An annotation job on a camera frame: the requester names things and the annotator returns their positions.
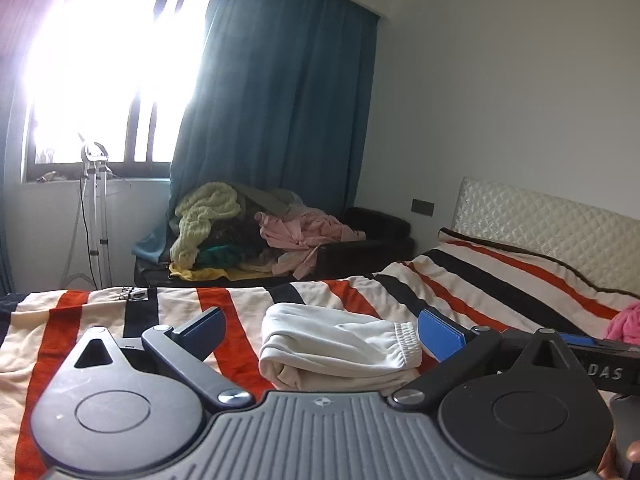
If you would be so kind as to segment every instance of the quilted white headboard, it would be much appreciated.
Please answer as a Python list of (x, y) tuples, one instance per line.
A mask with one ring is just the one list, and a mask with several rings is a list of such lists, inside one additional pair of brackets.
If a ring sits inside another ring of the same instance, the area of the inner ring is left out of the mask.
[(465, 177), (452, 229), (546, 254), (597, 286), (640, 294), (640, 220)]

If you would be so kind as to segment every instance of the black device with lettering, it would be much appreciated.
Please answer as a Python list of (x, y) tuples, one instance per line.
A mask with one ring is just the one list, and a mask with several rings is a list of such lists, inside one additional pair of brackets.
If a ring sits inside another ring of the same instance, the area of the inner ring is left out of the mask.
[[(272, 391), (256, 403), (202, 362), (224, 333), (216, 308), (139, 340), (89, 329), (33, 410), (46, 478), (596, 479), (612, 431), (596, 386), (640, 391), (631, 346), (466, 330), (427, 308), (418, 335), (441, 362), (390, 397)], [(623, 421), (638, 412), (620, 406)], [(640, 436), (623, 426), (626, 442)]]

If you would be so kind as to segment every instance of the striped bedspread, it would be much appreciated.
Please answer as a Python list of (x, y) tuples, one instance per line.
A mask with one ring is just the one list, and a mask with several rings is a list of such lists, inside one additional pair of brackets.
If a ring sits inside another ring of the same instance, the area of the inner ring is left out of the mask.
[[(0, 300), (0, 478), (35, 480), (45, 471), (29, 432), (31, 411), (73, 348), (92, 326), (114, 337), (140, 336), (163, 323), (179, 326), (218, 306), (226, 337), (206, 359), (257, 398), (272, 388), (258, 373), (260, 325), (279, 302), (306, 303), (415, 322), (425, 305), (470, 328), (487, 324), (532, 332), (553, 326), (600, 336), (608, 320), (637, 301), (599, 291), (549, 259), (511, 253), (451, 235), (412, 262), (375, 276), (264, 288), (110, 288), (11, 294)], [(424, 355), (421, 369), (435, 364)]]

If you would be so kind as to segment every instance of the bright pink fabric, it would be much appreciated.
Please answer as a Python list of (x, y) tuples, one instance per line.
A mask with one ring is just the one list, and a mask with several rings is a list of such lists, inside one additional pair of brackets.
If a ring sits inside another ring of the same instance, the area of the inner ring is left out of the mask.
[(297, 280), (316, 266), (318, 246), (365, 239), (363, 232), (353, 231), (334, 216), (306, 206), (293, 206), (282, 218), (260, 212), (255, 214), (255, 219), (260, 224), (260, 236), (271, 247), (287, 251), (278, 258), (271, 272), (287, 274), (293, 271)]
[(640, 345), (640, 301), (632, 303), (609, 321), (604, 337)]

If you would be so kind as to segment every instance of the bed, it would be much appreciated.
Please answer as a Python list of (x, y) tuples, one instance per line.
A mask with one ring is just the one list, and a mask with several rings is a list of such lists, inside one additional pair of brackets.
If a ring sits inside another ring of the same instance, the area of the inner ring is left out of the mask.
[[(640, 221), (569, 200), (473, 178), (462, 182), (452, 230), (410, 262), (370, 276), (254, 288), (64, 290), (0, 300), (0, 478), (44, 473), (31, 410), (77, 339), (92, 326), (116, 337), (178, 326), (210, 306), (225, 314), (224, 342), (206, 359), (256, 397), (260, 324), (279, 302), (415, 322), (426, 304), (470, 328), (552, 326), (602, 336), (638, 300)], [(435, 360), (426, 352), (420, 368)]]

